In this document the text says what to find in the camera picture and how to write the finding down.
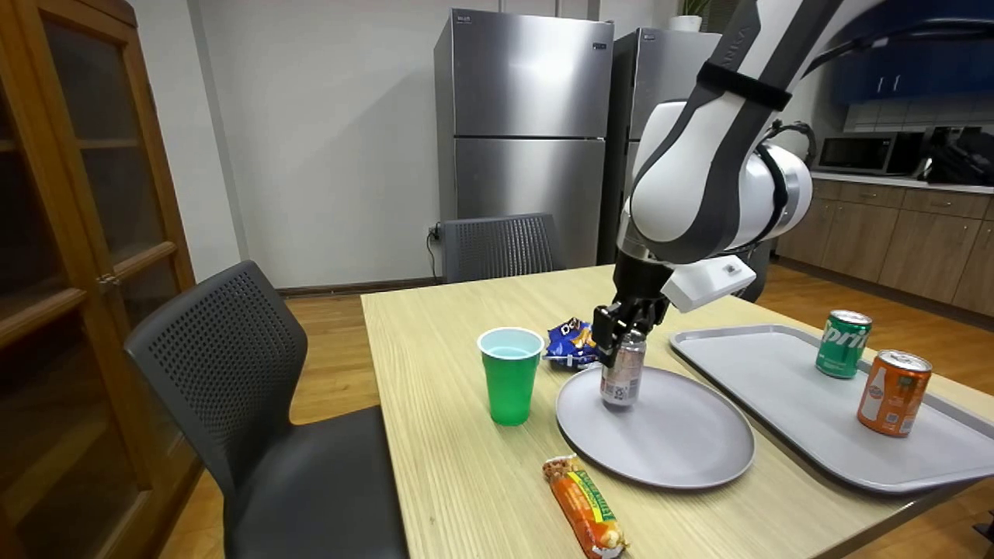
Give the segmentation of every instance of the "candy bar wrapper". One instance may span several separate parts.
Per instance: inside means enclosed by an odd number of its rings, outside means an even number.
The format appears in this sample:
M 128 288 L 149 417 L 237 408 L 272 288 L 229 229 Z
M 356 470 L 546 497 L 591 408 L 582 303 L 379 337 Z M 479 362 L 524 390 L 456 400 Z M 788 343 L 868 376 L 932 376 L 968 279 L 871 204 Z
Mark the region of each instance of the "candy bar wrapper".
M 584 362 L 596 362 L 591 322 L 571 315 L 554 325 L 546 342 L 546 360 L 557 370 L 584 370 Z
M 544 462 L 546 485 L 569 518 L 586 559 L 617 559 L 627 542 L 617 518 L 596 490 L 577 455 L 557 455 Z

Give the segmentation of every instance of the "can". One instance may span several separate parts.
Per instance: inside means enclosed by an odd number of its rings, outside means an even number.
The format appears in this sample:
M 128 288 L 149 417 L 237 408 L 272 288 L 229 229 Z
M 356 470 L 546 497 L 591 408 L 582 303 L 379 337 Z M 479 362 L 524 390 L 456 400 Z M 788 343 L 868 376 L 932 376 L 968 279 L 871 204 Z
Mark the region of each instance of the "can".
M 641 398 L 647 362 L 647 334 L 630 328 L 615 355 L 615 362 L 601 376 L 601 400 L 610 408 L 630 408 Z
M 868 376 L 856 418 L 873 432 L 908 437 L 930 380 L 930 360 L 905 351 L 879 351 Z
M 837 380 L 851 380 L 871 337 L 873 320 L 856 310 L 834 310 L 816 343 L 816 370 Z

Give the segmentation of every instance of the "round plate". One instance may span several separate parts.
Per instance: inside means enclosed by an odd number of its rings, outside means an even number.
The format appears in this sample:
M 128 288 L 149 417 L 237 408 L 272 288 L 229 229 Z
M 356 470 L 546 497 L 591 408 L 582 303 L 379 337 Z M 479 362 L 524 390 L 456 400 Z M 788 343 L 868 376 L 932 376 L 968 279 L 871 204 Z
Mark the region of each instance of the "round plate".
M 735 408 L 692 380 L 643 370 L 627 411 L 601 400 L 601 371 L 577 371 L 558 393 L 569 445 L 604 470 L 652 487 L 702 490 L 751 466 L 751 428 Z

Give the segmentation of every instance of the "stainless steel refrigerator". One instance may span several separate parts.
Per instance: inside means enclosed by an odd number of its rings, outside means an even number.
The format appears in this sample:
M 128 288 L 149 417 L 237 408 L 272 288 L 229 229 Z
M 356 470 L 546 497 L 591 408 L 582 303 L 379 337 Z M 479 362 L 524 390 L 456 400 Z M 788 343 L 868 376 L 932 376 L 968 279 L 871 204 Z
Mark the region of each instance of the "stainless steel refrigerator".
M 455 10 L 434 45 L 440 219 L 554 215 L 596 262 L 611 20 Z
M 658 103 L 682 103 L 720 35 L 636 27 L 615 39 L 596 262 L 615 262 L 625 190 Z

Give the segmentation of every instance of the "green plastic cup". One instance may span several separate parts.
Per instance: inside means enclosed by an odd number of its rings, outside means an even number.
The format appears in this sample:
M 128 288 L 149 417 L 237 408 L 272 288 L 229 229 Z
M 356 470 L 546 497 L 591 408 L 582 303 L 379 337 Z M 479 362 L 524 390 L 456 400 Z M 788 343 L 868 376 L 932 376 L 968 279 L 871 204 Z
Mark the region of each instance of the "green plastic cup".
M 541 334 L 531 328 L 499 325 L 476 337 L 487 371 L 491 418 L 521 425 L 531 412 L 533 370 Z

